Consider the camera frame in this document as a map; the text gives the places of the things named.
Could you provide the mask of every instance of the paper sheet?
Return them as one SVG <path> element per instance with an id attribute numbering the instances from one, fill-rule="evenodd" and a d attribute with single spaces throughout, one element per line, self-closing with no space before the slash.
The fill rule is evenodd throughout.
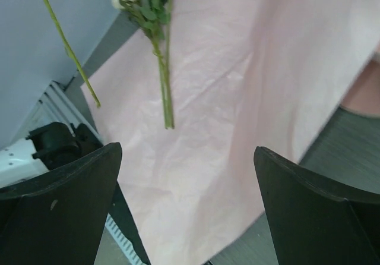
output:
<path id="1" fill-rule="evenodd" d="M 91 83 L 153 265 L 200 265 L 264 208 L 256 146 L 298 161 L 380 41 L 380 0 L 175 0 L 175 130 L 138 31 Z"/>

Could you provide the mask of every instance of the pink cloth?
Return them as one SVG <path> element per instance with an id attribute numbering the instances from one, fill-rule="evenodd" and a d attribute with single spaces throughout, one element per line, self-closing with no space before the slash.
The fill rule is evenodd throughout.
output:
<path id="1" fill-rule="evenodd" d="M 298 161 L 380 41 L 380 0 L 175 0 L 175 130 L 142 32 L 84 88 L 153 265 L 200 265 L 263 213 L 256 146 Z"/>

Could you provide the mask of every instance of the gray table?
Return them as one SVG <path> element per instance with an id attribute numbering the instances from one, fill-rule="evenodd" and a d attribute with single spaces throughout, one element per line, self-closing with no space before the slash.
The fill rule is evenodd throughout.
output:
<path id="1" fill-rule="evenodd" d="M 94 73 L 136 31 L 124 14 L 114 22 L 84 69 Z M 80 77 L 66 90 L 81 113 L 93 123 L 79 88 Z M 302 166 L 342 183 L 380 193 L 380 119 L 354 115 L 338 109 L 309 149 Z M 277 265 L 265 215 L 261 216 L 234 244 L 212 259 L 214 265 Z M 97 265 L 127 264 L 107 232 L 99 247 Z"/>

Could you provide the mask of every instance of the white wall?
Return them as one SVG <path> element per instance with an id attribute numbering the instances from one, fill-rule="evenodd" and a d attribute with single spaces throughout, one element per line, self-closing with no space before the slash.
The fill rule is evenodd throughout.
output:
<path id="1" fill-rule="evenodd" d="M 117 16 L 109 0 L 50 0 L 83 64 Z M 42 0 L 0 0 L 0 148 L 52 80 L 75 74 Z"/>

